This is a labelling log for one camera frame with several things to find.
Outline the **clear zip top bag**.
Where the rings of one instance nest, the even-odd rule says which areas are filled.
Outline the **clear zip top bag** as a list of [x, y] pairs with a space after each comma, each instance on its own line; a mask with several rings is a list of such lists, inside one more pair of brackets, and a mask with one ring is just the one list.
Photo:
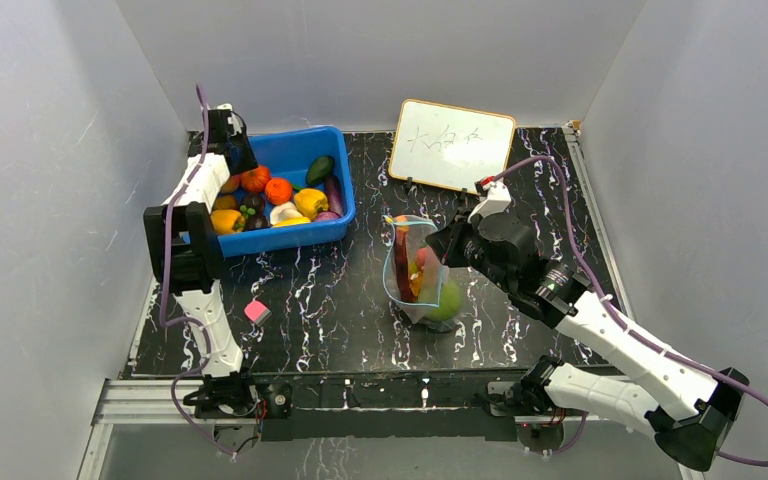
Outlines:
[[427, 243], [437, 225], [416, 215], [386, 216], [384, 222], [392, 232], [382, 273], [388, 298], [413, 325], [441, 333], [454, 330], [462, 297], [449, 268]]

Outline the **orange pumpkin toy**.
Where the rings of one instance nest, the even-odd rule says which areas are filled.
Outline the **orange pumpkin toy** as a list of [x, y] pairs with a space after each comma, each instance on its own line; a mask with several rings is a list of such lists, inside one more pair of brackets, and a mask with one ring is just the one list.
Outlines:
[[424, 269], [420, 270], [416, 267], [414, 263], [410, 263], [408, 280], [409, 280], [408, 285], [412, 293], [412, 297], [414, 300], [417, 300], [423, 288]]

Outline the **green round melon toy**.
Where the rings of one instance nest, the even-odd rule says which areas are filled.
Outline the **green round melon toy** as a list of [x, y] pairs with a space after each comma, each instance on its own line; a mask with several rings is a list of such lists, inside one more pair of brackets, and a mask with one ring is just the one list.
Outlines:
[[461, 308], [460, 286], [454, 281], [447, 281], [441, 287], [439, 305], [429, 310], [423, 319], [432, 323], [446, 322], [457, 316]]

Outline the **hot dog bun toy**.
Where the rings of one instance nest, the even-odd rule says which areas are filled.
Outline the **hot dog bun toy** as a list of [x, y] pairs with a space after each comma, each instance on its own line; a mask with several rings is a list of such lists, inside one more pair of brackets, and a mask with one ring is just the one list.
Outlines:
[[393, 263], [396, 283], [399, 289], [399, 299], [402, 302], [413, 303], [415, 294], [410, 284], [410, 267], [408, 259], [407, 236], [409, 232], [408, 219], [404, 215], [396, 216], [393, 220], [395, 237], [393, 243]]

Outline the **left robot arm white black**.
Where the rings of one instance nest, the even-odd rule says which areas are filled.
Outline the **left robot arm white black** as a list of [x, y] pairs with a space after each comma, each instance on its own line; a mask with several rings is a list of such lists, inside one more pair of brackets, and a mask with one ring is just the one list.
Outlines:
[[241, 379], [242, 351], [222, 302], [224, 257], [211, 210], [222, 186], [251, 158], [245, 122], [229, 104], [203, 111], [207, 128], [200, 150], [187, 160], [169, 197], [143, 214], [152, 270], [161, 285], [160, 322], [184, 325], [198, 348], [194, 372], [226, 382], [220, 403], [235, 416], [254, 411], [257, 387]]

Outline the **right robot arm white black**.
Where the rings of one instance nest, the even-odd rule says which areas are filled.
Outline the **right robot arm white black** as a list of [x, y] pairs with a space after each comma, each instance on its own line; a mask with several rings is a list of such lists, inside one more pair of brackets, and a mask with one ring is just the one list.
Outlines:
[[482, 274], [521, 313], [590, 347], [628, 378], [590, 374], [543, 355], [505, 392], [504, 407], [594, 414], [653, 439], [687, 468], [711, 468], [741, 407], [742, 394], [730, 384], [748, 382], [739, 371], [708, 375], [669, 359], [669, 346], [606, 311], [582, 274], [542, 257], [534, 230], [513, 213], [475, 219], [459, 214], [426, 243], [443, 265]]

